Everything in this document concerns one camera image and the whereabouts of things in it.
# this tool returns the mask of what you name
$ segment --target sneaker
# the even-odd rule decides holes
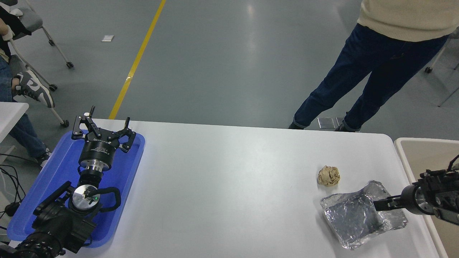
[[[16,86],[18,95],[27,95],[47,107],[55,107],[50,91],[41,84],[31,70],[18,73],[14,78],[19,79],[19,85]]]
[[[297,130],[303,130],[304,128],[297,126],[294,122],[290,124],[288,129],[297,129]]]
[[[48,163],[48,159],[51,157],[51,154],[52,152],[50,152],[49,148],[46,148],[46,152],[43,155],[35,158],[41,168],[43,168],[46,163]]]
[[[346,127],[344,127],[344,124],[340,124],[340,126],[338,126],[336,129],[335,129],[335,132],[350,132],[350,133],[355,133],[355,131],[350,131],[348,129],[346,129]]]

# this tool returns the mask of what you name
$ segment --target foil tray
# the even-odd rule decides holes
[[[320,200],[328,225],[341,245],[354,250],[371,238],[408,223],[401,209],[376,211],[372,201],[391,196],[380,182],[370,181],[360,191],[334,194]]]

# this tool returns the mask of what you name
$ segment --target blue jeans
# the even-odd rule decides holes
[[[0,57],[0,101],[16,102],[11,93],[11,70],[8,63]],[[27,114],[19,119],[9,135],[24,146],[31,157],[39,157],[46,152],[44,143],[38,138]]]
[[[323,111],[371,73],[362,95],[343,125],[358,131],[442,48],[448,35],[421,42],[391,39],[357,24],[325,79],[295,113],[293,123],[307,127]]]

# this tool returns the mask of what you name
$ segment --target white table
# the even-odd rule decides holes
[[[27,103],[0,102],[0,142],[28,109]]]
[[[124,121],[95,119],[119,130]],[[114,237],[67,257],[438,257],[422,216],[355,251],[342,248],[319,201],[371,179],[408,180],[386,135],[136,122],[146,147]],[[337,166],[335,187],[317,172]]]

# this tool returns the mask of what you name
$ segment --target gray floor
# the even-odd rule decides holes
[[[75,68],[67,69],[44,33],[17,41],[22,54],[58,85],[56,110],[73,123],[96,106],[108,118],[160,0],[31,0]],[[286,128],[334,64],[356,24],[360,0],[168,0],[117,119]],[[102,43],[106,34],[113,42]],[[459,42],[431,74],[420,71],[362,128],[364,133],[459,140]],[[343,116],[366,79],[322,117]],[[51,148],[68,131],[30,99],[28,114]],[[313,123],[308,129],[319,129]],[[17,145],[8,137],[2,144]],[[19,147],[15,153],[26,157]],[[30,187],[38,168],[20,168]]]

